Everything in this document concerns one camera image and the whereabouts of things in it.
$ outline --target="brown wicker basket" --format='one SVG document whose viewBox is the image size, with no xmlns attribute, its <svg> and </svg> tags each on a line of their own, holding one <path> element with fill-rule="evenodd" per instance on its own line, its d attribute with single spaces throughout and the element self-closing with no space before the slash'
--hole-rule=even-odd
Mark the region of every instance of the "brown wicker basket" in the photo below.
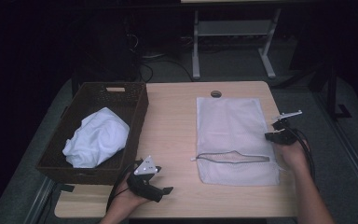
<svg viewBox="0 0 358 224">
<path fill-rule="evenodd" d="M 84 83 L 62 116 L 36 169 L 64 184 L 113 185 L 120 172 L 134 162 L 148 107 L 145 83 Z M 125 148 L 95 168 L 73 168 L 62 150 L 81 120 L 107 107 L 129 126 Z"/>
</svg>

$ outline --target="black cable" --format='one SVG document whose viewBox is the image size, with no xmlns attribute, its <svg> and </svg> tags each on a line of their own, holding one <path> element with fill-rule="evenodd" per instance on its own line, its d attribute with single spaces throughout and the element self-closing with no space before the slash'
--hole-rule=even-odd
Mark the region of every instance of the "black cable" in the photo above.
<svg viewBox="0 0 358 224">
<path fill-rule="evenodd" d="M 187 71 L 187 69 L 182 66 L 180 63 L 177 63 L 177 62 L 174 62 L 174 61 L 169 61 L 169 60 L 164 60 L 164 61 L 151 61 L 151 62 L 148 62 L 148 63 L 174 63 L 176 65 L 179 65 L 180 67 L 183 68 L 183 70 L 185 70 L 185 72 L 187 73 L 188 77 L 190 78 L 190 81 L 194 81 L 193 80 L 193 77 L 190 75 L 190 73 Z"/>
<path fill-rule="evenodd" d="M 148 68 L 150 70 L 151 74 L 150 74 L 150 77 L 148 79 L 144 79 L 144 76 L 142 75 L 141 70 L 139 70 L 139 76 L 140 76 L 141 81 L 144 81 L 145 83 L 147 83 L 152 79 L 152 77 L 154 75 L 153 68 L 151 68 L 150 66 L 148 66 L 148 65 L 146 65 L 144 63 L 141 63 L 140 65 L 144 66 L 144 67 L 146 67 L 146 68 Z"/>
<path fill-rule="evenodd" d="M 299 144 L 303 147 L 304 154 L 305 154 L 305 157 L 307 159 L 307 162 L 308 162 L 308 165 L 309 165 L 309 168 L 310 168 L 310 176 L 312 177 L 313 182 L 315 182 L 315 167 L 314 167 L 314 164 L 313 164 L 313 158 L 312 158 L 312 155 L 310 153 L 310 149 L 307 147 L 307 145 L 304 143 L 303 139 L 295 131 L 293 131 L 291 128 L 289 128 L 287 126 L 283 126 L 283 127 L 284 127 L 285 130 L 289 131 L 297 139 Z"/>
<path fill-rule="evenodd" d="M 116 190 L 118 185 L 121 183 L 121 181 L 123 181 L 124 177 L 126 176 L 127 172 L 129 171 L 129 169 L 136 164 L 135 162 L 130 163 L 129 165 L 127 165 L 127 167 L 120 173 L 120 175 L 117 177 L 116 181 L 115 181 L 115 185 L 112 188 L 112 191 L 109 195 L 109 198 L 107 200 L 107 204 L 106 204 L 106 212 L 110 207 L 110 204 L 112 203 L 112 201 L 115 199 L 116 196 L 118 196 L 118 194 L 124 192 L 125 190 L 121 191 L 120 193 L 116 194 Z"/>
</svg>

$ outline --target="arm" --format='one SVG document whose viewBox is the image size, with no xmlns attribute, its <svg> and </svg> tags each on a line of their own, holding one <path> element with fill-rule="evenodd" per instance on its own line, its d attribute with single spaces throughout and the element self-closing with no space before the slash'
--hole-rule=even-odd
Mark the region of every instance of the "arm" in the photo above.
<svg viewBox="0 0 358 224">
<path fill-rule="evenodd" d="M 130 173 L 127 174 L 126 178 L 117 187 L 117 196 L 110 204 L 101 224 L 118 224 L 128 217 L 139 205 L 149 202 L 149 200 L 135 195 L 128 189 L 127 178 L 129 175 Z"/>
<path fill-rule="evenodd" d="M 312 178 L 302 146 L 295 142 L 291 146 L 274 144 L 282 153 L 284 161 L 295 175 L 298 206 L 298 223 L 334 223 Z"/>
</svg>

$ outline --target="white mesh laundry bag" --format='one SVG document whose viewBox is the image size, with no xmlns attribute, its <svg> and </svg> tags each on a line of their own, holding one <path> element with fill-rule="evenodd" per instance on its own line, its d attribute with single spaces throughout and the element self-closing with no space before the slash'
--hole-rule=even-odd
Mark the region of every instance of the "white mesh laundry bag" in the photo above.
<svg viewBox="0 0 358 224">
<path fill-rule="evenodd" d="M 265 139 L 256 98 L 197 98 L 197 164 L 206 184 L 279 184 L 279 165 Z"/>
</svg>

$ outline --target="white towel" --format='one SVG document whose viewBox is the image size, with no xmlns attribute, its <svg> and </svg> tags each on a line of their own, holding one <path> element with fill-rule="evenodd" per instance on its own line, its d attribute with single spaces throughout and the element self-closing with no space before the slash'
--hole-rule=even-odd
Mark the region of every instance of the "white towel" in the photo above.
<svg viewBox="0 0 358 224">
<path fill-rule="evenodd" d="M 74 168 L 94 168 L 126 146 L 129 131 L 130 127 L 105 107 L 82 120 L 62 153 Z"/>
<path fill-rule="evenodd" d="M 203 183 L 279 184 L 279 166 L 264 133 L 258 99 L 197 98 L 197 162 Z"/>
</svg>

